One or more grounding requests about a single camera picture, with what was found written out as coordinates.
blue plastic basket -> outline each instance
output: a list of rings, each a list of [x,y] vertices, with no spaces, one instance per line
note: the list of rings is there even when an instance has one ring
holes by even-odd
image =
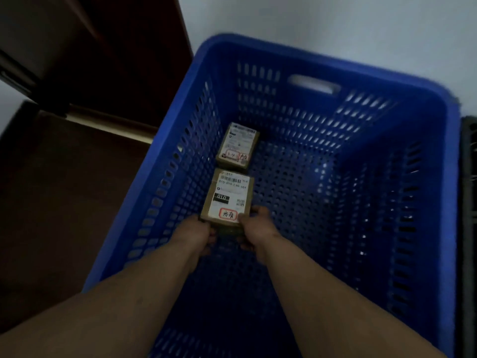
[[[283,236],[452,357],[457,101],[427,80],[237,35],[197,52],[84,290],[200,212],[231,121],[261,133],[254,203],[271,209]],[[151,354],[298,351],[266,269],[221,240]]]

small brown package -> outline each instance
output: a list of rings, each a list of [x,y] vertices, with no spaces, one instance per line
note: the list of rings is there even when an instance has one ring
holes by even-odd
[[[221,229],[224,234],[243,232],[238,214],[250,215],[253,177],[216,168],[200,218]]]
[[[215,158],[218,166],[246,173],[259,135],[254,129],[230,123]]]

white label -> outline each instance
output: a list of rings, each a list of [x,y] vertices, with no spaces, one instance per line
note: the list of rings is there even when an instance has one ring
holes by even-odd
[[[210,204],[209,217],[238,223],[238,214],[245,212],[249,182],[248,176],[221,172]]]
[[[257,131],[253,129],[232,123],[219,157],[236,165],[245,166],[250,159],[256,133]]]

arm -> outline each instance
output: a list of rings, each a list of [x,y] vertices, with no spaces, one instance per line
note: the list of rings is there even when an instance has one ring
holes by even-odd
[[[303,357],[444,357],[418,333],[349,288],[283,238],[265,207],[239,216],[266,265]]]
[[[210,225],[184,220],[171,241],[86,294],[0,336],[1,357],[146,357],[198,262]]]

wooden floor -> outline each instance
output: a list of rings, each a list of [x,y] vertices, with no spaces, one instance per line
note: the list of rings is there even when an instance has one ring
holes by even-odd
[[[51,115],[0,149],[0,333],[80,292],[149,144]]]

